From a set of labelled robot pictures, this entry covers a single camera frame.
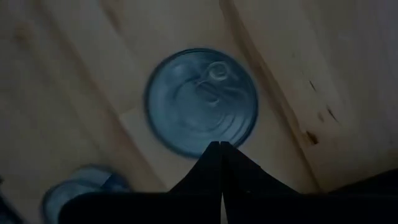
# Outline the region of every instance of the dark stain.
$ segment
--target dark stain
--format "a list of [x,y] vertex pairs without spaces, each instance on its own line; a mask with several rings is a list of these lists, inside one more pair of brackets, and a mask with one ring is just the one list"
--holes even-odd
[[315,86],[313,85],[313,83],[311,82],[311,80],[309,80],[309,82],[310,82],[310,84],[311,84],[312,89],[313,89],[315,92],[317,92],[317,89],[315,88]]
[[18,23],[14,29],[13,38],[22,47],[29,46],[29,37],[31,36],[29,26],[25,23]]
[[319,119],[322,123],[325,122],[325,119],[323,119],[323,115],[322,115],[321,112],[318,112],[318,119]]
[[115,31],[120,33],[120,31],[121,31],[120,13],[121,12],[118,10],[118,9],[121,9],[120,2],[119,1],[102,0],[101,6],[103,8],[103,11],[106,14],[106,17],[109,19],[112,26],[114,27]]
[[316,135],[314,135],[313,133],[306,131],[306,134],[308,136],[308,138],[311,140],[312,145],[316,145],[319,143],[318,141],[318,137]]
[[330,109],[330,107],[329,107],[329,106],[326,106],[326,109],[328,110],[328,113],[330,114],[330,116],[331,116],[337,123],[339,123],[338,120],[336,119],[335,115],[333,114],[332,110]]

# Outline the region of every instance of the wooden plank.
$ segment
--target wooden plank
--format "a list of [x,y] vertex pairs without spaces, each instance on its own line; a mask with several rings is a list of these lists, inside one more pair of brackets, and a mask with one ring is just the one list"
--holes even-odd
[[395,42],[380,35],[393,27],[387,21],[397,8],[386,7],[393,3],[235,2],[300,129],[316,137],[303,151],[321,187],[396,168],[397,82],[386,50]]
[[[165,57],[192,47],[226,52],[248,67],[224,22],[218,2],[105,0],[101,5],[126,47],[140,61],[145,80]],[[267,93],[259,86],[257,89],[260,116],[240,150],[291,187],[302,192],[315,191],[295,145],[269,105]],[[156,140],[144,127],[141,105],[123,113],[122,122],[166,186],[172,187],[195,161],[176,156]]]
[[[279,119],[280,126],[285,128],[287,133],[290,133],[292,142],[297,148],[301,161],[304,163],[310,176],[315,180],[315,176],[303,153],[303,149],[317,144],[317,139],[309,131],[304,132],[300,130],[299,121],[286,100],[285,93],[281,90],[274,74],[270,71],[270,68],[256,49],[234,2],[232,0],[221,0],[220,7],[223,10],[224,17],[228,22],[236,44],[248,60],[259,84],[264,90],[267,90],[272,109],[277,115],[276,118]],[[315,185],[316,188],[320,190],[320,186],[316,180]]]
[[97,1],[46,1],[71,47],[117,113],[137,103],[145,87],[137,60],[129,53]]
[[87,164],[164,190],[47,18],[31,2],[1,4],[1,191],[22,217],[40,223],[45,191]]

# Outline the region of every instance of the blurry blue object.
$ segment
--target blurry blue object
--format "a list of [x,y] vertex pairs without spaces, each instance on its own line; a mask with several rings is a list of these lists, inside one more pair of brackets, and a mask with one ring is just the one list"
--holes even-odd
[[130,192],[126,180],[106,167],[86,166],[48,190],[41,204],[43,222],[57,224],[62,207],[79,195],[93,192]]
[[200,157],[212,141],[238,147],[257,118],[251,77],[234,59],[210,49],[165,59],[152,74],[145,104],[155,135],[188,157]]

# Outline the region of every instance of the can lid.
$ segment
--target can lid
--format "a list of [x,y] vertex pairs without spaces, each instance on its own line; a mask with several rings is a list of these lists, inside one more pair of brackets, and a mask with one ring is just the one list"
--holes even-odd
[[154,134],[188,157],[200,157],[212,141],[238,147],[257,118],[251,77],[234,59],[211,49],[165,59],[152,74],[145,104]]

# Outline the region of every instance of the wooden board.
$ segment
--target wooden board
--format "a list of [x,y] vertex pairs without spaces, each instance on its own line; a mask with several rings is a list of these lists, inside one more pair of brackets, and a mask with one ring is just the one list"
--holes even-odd
[[0,190],[40,223],[51,186],[87,165],[108,166],[140,191],[164,191],[76,59],[35,6],[1,2]]
[[324,190],[398,167],[394,1],[235,1]]
[[[174,186],[195,160],[175,155],[156,140],[144,121],[142,92],[154,67],[166,56],[186,48],[215,48],[247,67],[224,24],[218,2],[153,0],[102,1],[99,4],[96,1],[43,0],[43,5],[78,52],[93,82],[98,84],[114,106],[142,155],[167,188]],[[100,55],[97,46],[100,46],[101,52],[110,54]],[[107,67],[102,70],[109,69],[106,73],[97,68],[99,63],[104,62],[108,65],[101,66]],[[123,82],[118,86],[120,93],[131,92],[132,89],[137,93],[126,96],[126,99],[118,98],[118,102],[130,102],[123,106],[113,101],[114,93],[109,91],[112,89],[110,85],[117,82]],[[290,135],[269,107],[266,93],[257,89],[260,97],[259,120],[241,150],[284,183],[301,192],[313,192],[313,180]]]

